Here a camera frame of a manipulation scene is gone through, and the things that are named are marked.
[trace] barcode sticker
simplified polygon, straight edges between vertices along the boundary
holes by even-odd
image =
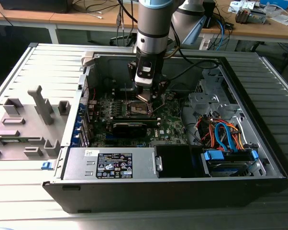
[[[93,156],[98,156],[99,150],[85,150],[85,157],[93,157]]]

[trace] side panel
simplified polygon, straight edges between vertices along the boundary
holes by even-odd
[[[43,188],[68,213],[241,207],[283,190],[286,179],[129,184],[49,184]]]

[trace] white label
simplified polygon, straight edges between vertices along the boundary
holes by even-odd
[[[248,2],[246,2],[246,1],[232,1],[232,2],[230,2],[228,12],[238,13],[240,7],[253,10],[255,3],[256,3],[255,1],[248,1]]]
[[[99,150],[85,150],[85,157],[93,157],[93,156],[98,156]]]
[[[149,68],[149,67],[146,67],[146,66],[143,66],[143,67],[142,67],[142,71],[144,71],[144,72],[150,72],[150,68]]]
[[[2,142],[19,142],[19,140],[1,140]]]

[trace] sticker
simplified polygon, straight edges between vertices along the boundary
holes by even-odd
[[[132,153],[99,153],[96,177],[98,179],[132,178]]]
[[[99,154],[99,150],[85,150],[85,157],[97,157],[97,154]]]
[[[19,140],[1,140],[1,142],[20,142]]]

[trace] computer case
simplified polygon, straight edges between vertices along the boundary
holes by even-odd
[[[0,0],[5,10],[49,11],[66,13],[73,0]]]

